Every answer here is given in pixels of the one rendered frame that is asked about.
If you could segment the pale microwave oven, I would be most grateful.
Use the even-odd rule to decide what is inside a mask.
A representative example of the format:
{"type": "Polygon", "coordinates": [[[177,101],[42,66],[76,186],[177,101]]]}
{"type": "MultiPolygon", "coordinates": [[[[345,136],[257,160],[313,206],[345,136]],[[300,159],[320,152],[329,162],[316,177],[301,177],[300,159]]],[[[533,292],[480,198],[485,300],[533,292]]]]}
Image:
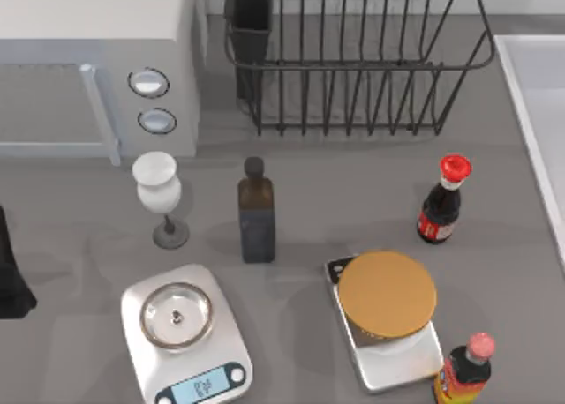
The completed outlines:
{"type": "Polygon", "coordinates": [[[121,161],[193,157],[207,45],[205,0],[0,0],[0,156],[109,159],[79,72],[91,64],[121,161]],[[169,79],[164,96],[128,86],[147,67],[169,79]],[[167,109],[177,128],[144,131],[137,117],[151,108],[167,109]]]}

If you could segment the pink capped orange label bottle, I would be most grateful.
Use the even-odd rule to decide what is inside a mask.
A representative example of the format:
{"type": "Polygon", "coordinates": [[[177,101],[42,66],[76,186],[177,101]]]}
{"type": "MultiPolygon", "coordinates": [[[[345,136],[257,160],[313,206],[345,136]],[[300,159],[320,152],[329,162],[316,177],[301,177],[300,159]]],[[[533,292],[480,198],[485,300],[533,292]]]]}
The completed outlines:
{"type": "Polygon", "coordinates": [[[433,381],[436,404],[473,404],[491,377],[495,341],[474,333],[466,345],[454,348],[433,381]]]}

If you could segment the small microwave knob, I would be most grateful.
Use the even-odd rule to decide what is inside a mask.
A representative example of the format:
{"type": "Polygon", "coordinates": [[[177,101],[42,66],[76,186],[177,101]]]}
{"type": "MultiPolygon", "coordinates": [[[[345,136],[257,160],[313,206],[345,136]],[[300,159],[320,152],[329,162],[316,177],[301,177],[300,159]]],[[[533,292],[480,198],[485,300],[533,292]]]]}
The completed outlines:
{"type": "Polygon", "coordinates": [[[138,125],[152,135],[167,135],[177,128],[177,119],[165,108],[151,108],[137,117],[138,125]]]}

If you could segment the black cutlery holder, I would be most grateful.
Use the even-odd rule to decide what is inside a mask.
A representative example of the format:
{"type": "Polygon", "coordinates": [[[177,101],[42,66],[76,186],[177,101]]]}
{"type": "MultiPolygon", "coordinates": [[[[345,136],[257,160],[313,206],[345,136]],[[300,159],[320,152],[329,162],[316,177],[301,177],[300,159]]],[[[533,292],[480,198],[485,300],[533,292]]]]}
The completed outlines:
{"type": "Polygon", "coordinates": [[[254,101],[272,31],[273,0],[225,0],[224,17],[234,52],[239,100],[254,101]]]}

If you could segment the dark square glass bottle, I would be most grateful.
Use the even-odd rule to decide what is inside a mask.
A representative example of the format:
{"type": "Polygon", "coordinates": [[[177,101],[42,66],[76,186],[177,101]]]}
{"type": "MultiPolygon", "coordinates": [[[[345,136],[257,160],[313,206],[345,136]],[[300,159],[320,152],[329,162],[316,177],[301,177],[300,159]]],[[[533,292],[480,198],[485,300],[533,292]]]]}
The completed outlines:
{"type": "Polygon", "coordinates": [[[245,159],[245,177],[237,185],[238,224],[242,259],[247,264],[275,260],[275,194],[265,177],[264,161],[245,159]]]}

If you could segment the silver kitchen scale with display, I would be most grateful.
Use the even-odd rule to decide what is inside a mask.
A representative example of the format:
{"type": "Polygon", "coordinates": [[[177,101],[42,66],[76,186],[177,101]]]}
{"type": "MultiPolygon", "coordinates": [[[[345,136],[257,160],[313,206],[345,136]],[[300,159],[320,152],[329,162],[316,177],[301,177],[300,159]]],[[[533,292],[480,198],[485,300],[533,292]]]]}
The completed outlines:
{"type": "Polygon", "coordinates": [[[203,265],[130,286],[121,319],[144,404],[227,404],[249,390],[252,360],[225,295],[203,265]]]}

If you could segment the white goblet cup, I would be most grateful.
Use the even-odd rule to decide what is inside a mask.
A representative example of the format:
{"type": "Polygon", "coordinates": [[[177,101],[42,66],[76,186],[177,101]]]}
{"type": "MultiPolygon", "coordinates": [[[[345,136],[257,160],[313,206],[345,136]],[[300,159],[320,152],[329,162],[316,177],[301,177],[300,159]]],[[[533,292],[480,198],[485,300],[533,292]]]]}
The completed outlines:
{"type": "Polygon", "coordinates": [[[173,215],[182,198],[176,159],[162,151],[144,153],[133,163],[132,175],[140,203],[162,217],[153,231],[154,244],[165,250],[182,247],[190,233],[187,223],[173,215]]]}

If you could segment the red capped dark sauce bottle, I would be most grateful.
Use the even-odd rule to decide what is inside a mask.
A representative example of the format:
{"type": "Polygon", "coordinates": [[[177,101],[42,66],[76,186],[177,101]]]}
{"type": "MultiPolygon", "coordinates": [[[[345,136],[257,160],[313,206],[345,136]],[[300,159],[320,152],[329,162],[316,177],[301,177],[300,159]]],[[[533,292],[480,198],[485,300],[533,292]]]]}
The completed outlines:
{"type": "Polygon", "coordinates": [[[447,154],[440,161],[441,179],[423,202],[417,223],[420,237],[427,243],[447,241],[460,213],[459,188],[472,171],[471,162],[461,154],[447,154]]]}

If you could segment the silver scale with gold plate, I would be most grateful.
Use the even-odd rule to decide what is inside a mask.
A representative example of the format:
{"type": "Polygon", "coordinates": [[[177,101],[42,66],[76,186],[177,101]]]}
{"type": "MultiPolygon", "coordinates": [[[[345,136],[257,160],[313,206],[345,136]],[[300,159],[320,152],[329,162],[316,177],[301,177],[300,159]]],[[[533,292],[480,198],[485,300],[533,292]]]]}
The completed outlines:
{"type": "Polygon", "coordinates": [[[361,385],[369,393],[432,378],[443,365],[432,317],[437,289],[416,259],[367,251],[324,268],[361,385]]]}

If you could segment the large microwave knob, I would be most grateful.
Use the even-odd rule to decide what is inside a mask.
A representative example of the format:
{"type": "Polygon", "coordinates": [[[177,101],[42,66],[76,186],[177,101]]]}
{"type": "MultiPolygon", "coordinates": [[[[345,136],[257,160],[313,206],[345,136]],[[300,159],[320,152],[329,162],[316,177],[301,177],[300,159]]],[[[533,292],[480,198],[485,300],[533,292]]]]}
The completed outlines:
{"type": "Polygon", "coordinates": [[[134,93],[147,99],[162,97],[170,89],[167,76],[163,72],[149,67],[131,72],[127,77],[127,83],[134,93]]]}

